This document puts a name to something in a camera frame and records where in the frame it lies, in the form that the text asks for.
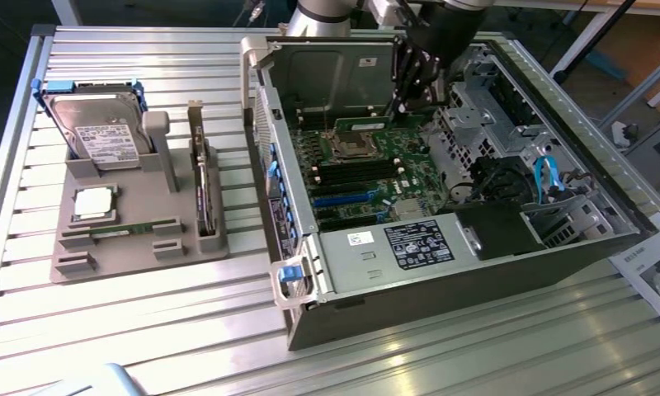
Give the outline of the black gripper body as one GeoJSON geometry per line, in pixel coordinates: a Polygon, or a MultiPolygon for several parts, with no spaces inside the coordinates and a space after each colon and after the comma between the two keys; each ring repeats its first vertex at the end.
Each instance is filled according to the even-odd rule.
{"type": "Polygon", "coordinates": [[[429,55],[440,69],[449,68],[468,48],[485,13],[485,8],[421,6],[417,25],[405,29],[407,41],[429,55]]]}

